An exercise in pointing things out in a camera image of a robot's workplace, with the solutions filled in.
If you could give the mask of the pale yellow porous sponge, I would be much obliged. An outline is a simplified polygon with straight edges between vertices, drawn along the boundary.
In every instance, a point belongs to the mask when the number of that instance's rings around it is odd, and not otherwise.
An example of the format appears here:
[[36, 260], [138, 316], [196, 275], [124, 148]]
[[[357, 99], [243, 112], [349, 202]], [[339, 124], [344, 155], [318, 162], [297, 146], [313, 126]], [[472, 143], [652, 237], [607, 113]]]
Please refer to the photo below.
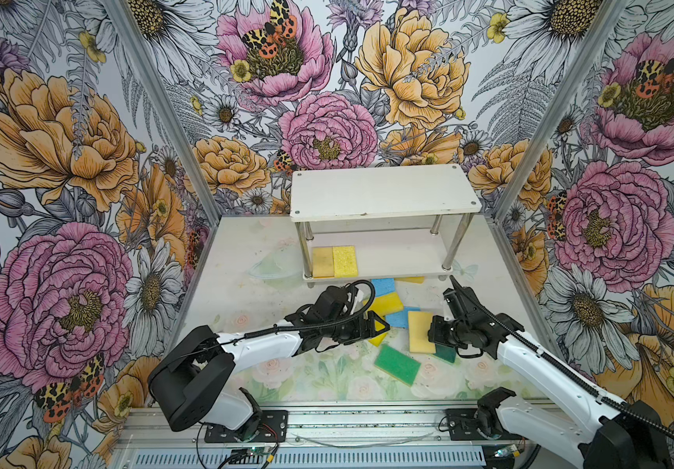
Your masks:
[[334, 277], [358, 277], [359, 266], [354, 246], [332, 248]]

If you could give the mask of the tan beige sponge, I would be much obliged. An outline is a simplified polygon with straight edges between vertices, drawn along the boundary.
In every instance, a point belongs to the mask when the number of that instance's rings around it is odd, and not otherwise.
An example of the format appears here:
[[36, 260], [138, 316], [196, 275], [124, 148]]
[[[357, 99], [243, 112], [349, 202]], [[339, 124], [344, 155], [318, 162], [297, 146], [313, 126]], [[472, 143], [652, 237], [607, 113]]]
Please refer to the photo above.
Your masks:
[[332, 247], [314, 247], [313, 278], [331, 279], [335, 276], [334, 255]]

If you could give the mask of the white two-tier shelf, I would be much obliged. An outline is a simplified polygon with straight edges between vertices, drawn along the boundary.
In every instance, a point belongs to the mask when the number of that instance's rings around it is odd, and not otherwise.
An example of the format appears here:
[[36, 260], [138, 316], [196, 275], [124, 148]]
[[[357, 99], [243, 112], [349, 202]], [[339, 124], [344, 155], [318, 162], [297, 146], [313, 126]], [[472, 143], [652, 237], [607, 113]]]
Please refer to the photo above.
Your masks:
[[309, 286], [339, 280], [317, 273], [315, 250], [340, 246], [354, 248], [359, 279], [445, 281], [481, 210], [457, 164], [309, 170], [292, 176], [290, 219]]

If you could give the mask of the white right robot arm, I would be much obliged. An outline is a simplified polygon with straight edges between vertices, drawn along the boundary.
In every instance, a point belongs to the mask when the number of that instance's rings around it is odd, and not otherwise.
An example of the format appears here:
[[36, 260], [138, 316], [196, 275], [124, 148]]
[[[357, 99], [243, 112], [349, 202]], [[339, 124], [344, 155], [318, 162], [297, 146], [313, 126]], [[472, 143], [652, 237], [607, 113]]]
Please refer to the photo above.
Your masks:
[[665, 427], [649, 406], [629, 405], [575, 372], [507, 314], [493, 314], [474, 290], [453, 281], [444, 292], [450, 319], [436, 316], [428, 339], [464, 360], [487, 356], [516, 371], [560, 413], [535, 408], [499, 387], [479, 398], [477, 431], [523, 437], [577, 468], [669, 468]]

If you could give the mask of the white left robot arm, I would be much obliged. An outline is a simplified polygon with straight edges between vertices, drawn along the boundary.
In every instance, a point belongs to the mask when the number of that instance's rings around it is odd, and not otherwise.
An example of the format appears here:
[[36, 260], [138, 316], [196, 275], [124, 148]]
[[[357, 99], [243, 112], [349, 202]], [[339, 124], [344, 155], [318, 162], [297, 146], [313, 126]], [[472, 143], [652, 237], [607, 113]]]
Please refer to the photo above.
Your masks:
[[151, 372], [149, 394], [174, 432], [206, 424], [250, 441], [268, 426], [247, 390], [227, 391], [229, 380], [272, 360], [322, 353], [325, 340], [339, 347], [376, 338], [390, 326], [372, 311], [375, 298], [374, 284], [358, 279], [329, 285], [314, 302], [269, 328], [216, 333], [198, 326]]

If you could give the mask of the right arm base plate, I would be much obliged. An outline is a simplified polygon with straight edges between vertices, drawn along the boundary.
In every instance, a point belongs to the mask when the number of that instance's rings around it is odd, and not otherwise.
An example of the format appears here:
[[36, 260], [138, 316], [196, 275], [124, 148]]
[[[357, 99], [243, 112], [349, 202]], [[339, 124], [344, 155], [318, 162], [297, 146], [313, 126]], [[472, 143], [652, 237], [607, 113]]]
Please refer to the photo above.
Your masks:
[[452, 441], [522, 441], [520, 435], [507, 433], [503, 430], [493, 430], [485, 433], [481, 422], [477, 418], [477, 410], [473, 408], [447, 408], [444, 416], [437, 425], [442, 433], [448, 433]]

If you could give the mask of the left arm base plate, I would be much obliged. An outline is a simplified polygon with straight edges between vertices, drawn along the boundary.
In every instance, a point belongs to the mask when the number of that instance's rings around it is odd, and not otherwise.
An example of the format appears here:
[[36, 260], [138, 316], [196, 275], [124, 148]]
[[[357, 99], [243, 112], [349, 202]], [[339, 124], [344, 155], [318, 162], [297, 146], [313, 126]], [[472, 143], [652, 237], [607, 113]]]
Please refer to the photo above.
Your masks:
[[284, 443], [288, 419], [287, 410], [262, 410], [254, 414], [239, 430], [229, 430], [217, 424], [208, 426], [203, 441], [206, 444]]

